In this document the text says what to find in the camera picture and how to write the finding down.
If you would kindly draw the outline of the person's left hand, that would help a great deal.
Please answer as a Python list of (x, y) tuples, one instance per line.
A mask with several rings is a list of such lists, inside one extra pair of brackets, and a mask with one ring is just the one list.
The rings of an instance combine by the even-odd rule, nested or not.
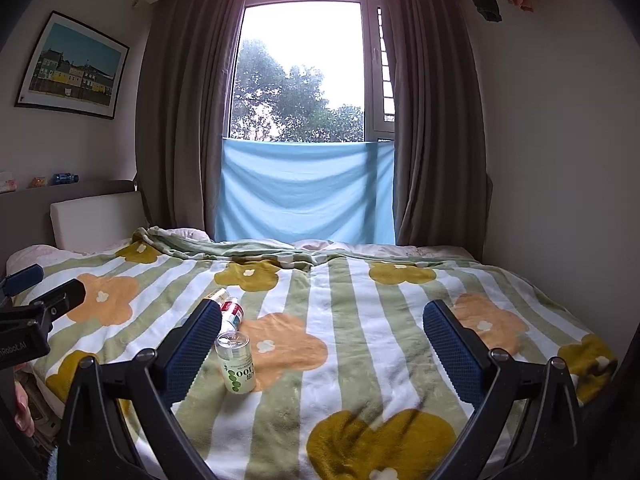
[(29, 398), (23, 386), (16, 380), (14, 382), (16, 413), (14, 416), (15, 425), (28, 438), (35, 433), (35, 423), (29, 409)]

